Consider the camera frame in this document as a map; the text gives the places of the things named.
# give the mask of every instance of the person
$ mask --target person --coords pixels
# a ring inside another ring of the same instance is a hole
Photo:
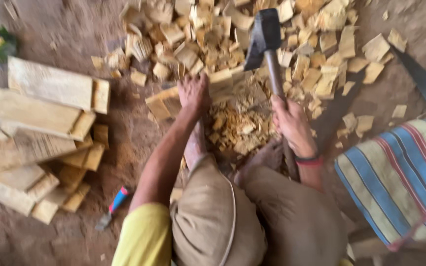
[[[178,94],[182,109],[145,165],[112,265],[337,265],[346,232],[324,194],[321,159],[301,107],[289,101],[287,110],[271,97],[273,122],[297,156],[302,183],[275,171],[281,140],[271,140],[231,182],[205,148],[208,77],[185,76]],[[188,183],[169,210],[182,156]]]

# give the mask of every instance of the yellow sleeve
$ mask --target yellow sleeve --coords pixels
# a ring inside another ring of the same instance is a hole
[[[144,204],[123,222],[112,266],[170,266],[172,223],[169,209]]]

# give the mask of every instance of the striped cloth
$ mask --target striped cloth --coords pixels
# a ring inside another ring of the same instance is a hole
[[[338,156],[335,169],[390,250],[426,240],[426,119],[358,144]]]

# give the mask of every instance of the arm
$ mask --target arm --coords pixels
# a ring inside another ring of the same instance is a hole
[[[197,121],[211,104],[206,74],[202,74],[199,79],[185,76],[185,79],[182,82],[179,81],[177,86],[182,109],[148,159],[129,212],[151,202],[159,202],[169,207],[169,197],[188,138]]]
[[[285,102],[277,96],[272,96],[271,102],[274,111],[274,124],[284,134],[296,156],[299,158],[316,157],[318,149],[300,105],[288,100],[288,110],[286,110]],[[298,163],[298,166],[302,184],[323,193],[321,161],[318,160],[310,164]]]

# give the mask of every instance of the hatchet handle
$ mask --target hatchet handle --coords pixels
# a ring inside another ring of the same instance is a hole
[[[267,50],[264,52],[264,54],[266,56],[267,65],[269,66],[269,77],[272,83],[272,92],[275,95],[281,97],[281,99],[285,102],[285,107],[288,109],[287,98],[284,94],[282,77],[280,75],[280,66],[279,60],[277,59],[277,53],[275,52],[275,50]],[[287,139],[283,137],[283,140],[285,159],[287,160],[289,175],[295,181],[300,182],[300,176],[297,170],[297,165],[295,163],[295,156],[293,154],[293,151],[290,148]]]

